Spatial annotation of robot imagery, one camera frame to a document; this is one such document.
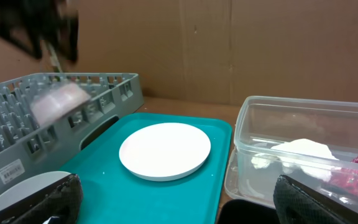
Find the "gray dish rack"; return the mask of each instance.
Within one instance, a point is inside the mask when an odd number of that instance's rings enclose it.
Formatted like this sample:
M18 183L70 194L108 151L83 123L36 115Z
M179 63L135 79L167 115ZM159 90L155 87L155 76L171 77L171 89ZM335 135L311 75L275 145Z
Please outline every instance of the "gray dish rack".
M39 128L30 102L67 80L79 84L92 100ZM35 73L0 83L0 194L29 177L58 170L98 127L133 113L143 103L134 73Z

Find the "cardboard wall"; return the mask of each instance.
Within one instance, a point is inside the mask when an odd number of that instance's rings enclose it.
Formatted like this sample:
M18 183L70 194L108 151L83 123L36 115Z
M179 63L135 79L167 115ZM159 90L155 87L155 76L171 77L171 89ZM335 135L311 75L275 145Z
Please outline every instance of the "cardboard wall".
M358 1L80 2L77 72L135 72L145 95L358 101ZM0 41L0 82L39 64Z

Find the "brown table surface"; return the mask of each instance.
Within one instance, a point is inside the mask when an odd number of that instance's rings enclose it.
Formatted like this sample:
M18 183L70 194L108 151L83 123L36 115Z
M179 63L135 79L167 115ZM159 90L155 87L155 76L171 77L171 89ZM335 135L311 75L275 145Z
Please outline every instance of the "brown table surface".
M144 105L140 107L137 112L174 114L221 119L231 125L231 128L233 129L233 134L235 123L237 121L237 116L241 108L240 106L194 103L182 100L167 100L152 97L145 97L144 100ZM233 149L233 141L231 140L230 152ZM225 193L224 187L222 185L218 214L220 213L222 206L230 200L231 198Z

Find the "white plate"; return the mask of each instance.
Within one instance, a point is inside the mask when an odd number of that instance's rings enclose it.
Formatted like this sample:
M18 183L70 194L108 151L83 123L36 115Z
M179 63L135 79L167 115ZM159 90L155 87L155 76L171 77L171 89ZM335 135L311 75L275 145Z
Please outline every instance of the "white plate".
M201 167L211 151L208 136L181 123L155 124L131 134L119 159L136 176L153 181L185 177Z
M55 171L23 180L0 195L0 211L68 175L69 172Z

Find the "barcode label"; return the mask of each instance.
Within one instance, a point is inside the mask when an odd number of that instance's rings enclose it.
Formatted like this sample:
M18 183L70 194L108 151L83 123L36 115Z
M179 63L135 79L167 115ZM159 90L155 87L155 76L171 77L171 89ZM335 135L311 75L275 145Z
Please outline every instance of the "barcode label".
M4 184L7 184L23 173L24 167L22 161L18 159L0 169L0 178Z

